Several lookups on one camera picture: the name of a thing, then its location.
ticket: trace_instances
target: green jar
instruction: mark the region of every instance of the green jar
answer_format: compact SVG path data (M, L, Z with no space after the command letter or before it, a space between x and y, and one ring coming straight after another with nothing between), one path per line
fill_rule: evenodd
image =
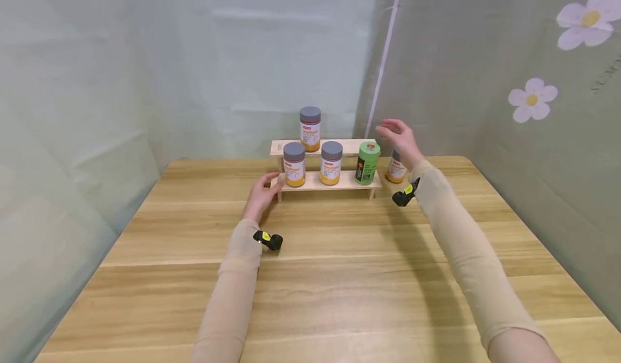
M380 158L380 146L375 142L364 142L360 145L358 165L356 166L356 181L363 186L373 182L377 159Z

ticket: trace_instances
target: yellow flower center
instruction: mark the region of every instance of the yellow flower center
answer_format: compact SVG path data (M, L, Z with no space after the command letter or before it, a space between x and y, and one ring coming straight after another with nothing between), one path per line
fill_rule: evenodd
M526 97L526 105L529 107L534 106L537 101L539 101L539 98L536 96L536 94L530 94Z
M580 24L583 25L585 28L589 28L592 25L596 24L601 16L602 15L599 13L599 11L589 11L583 16L583 20L582 22L580 22Z

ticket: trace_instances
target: product label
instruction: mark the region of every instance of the product label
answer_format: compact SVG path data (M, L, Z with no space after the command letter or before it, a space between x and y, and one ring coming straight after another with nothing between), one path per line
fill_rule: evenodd
M403 163L395 160L394 158L391 159L390 168L388 170L394 179L400 179L402 176L405 176L405 173L408 172L408 168L403 166Z
M375 168L377 166L377 161L366 162L364 159L358 157L358 166L356 166L356 180L359 183L367 184L372 183L373 177L375 176Z
M298 187L304 183L304 161L285 161L285 180L290 187Z
M300 141L306 146L315 146L319 143L319 124L305 125L300 122Z
M341 175L341 160L329 161L321 159L321 180L325 184L336 184Z

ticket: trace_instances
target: shelf board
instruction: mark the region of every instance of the shelf board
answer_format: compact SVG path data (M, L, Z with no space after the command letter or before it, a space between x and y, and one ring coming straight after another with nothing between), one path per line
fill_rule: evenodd
M363 142L374 142L375 143L375 139L322 139L320 143L324 144L327 141L335 141L335 142L342 144L343 145L343 157L351 157L354 155L358 155L358 152L360 151L360 144ZM299 142L299 139L283 139L281 141L272 141L271 148L270 148L270 155L272 157L282 157L282 148L285 147L285 145L289 142ZM319 147L319 150L315 152L307 152L306 155L321 155L321 147Z
M382 187L382 182L375 171L375 177L373 177L373 182L368 184L367 186L363 186L356 182L355 179L355 170L343 170L341 171L341 178L339 182L334 184L333 186L327 186L322 183L319 179L319 172L306 172L306 182L301 187L293 188L288 186L285 183L285 186L282 188L282 191L278 193L278 201L282 201L282 192L287 191L311 191L311 190L368 190L370 191L369 199L372 199L375 195L375 190L380 189ZM285 180L285 173L281 173L277 179L273 179L271 181L270 187L273 187L278 180Z

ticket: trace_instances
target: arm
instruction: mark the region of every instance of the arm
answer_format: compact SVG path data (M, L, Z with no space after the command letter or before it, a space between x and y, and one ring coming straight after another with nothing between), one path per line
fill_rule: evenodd
M233 230L229 248L218 271L203 323L192 351L192 363L237 363L244 350L246 331L257 284L262 246L253 239L257 221L282 183L266 190L278 173L266 174L250 191L244 214Z
M491 362L559 362L509 284L485 234L442 172L420 153L412 130L387 119L377 132L399 149L404 165L412 170L410 180L420 178L418 205L466 297Z

